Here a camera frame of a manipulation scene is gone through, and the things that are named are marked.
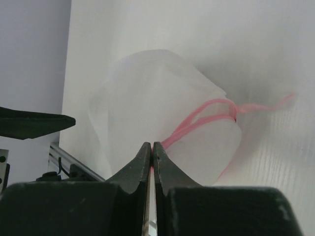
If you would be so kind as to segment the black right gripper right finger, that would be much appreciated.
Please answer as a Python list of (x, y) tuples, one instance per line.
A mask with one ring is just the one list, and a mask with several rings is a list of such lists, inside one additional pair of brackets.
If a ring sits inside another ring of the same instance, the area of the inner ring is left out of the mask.
[(159, 236), (300, 236), (286, 197), (270, 187), (204, 187), (154, 143)]

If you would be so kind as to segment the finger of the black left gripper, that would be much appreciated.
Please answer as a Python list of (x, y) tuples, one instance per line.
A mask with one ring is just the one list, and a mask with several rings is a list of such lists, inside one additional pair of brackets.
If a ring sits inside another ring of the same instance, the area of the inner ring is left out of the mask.
[(18, 140), (35, 139), (56, 133), (76, 124), (66, 115), (18, 111), (1, 107), (0, 135)]

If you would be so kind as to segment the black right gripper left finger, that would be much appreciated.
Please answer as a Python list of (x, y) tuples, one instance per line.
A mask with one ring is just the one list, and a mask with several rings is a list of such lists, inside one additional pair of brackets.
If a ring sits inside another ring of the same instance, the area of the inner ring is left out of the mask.
[(3, 236), (146, 236), (151, 145), (106, 181), (34, 181), (0, 197)]

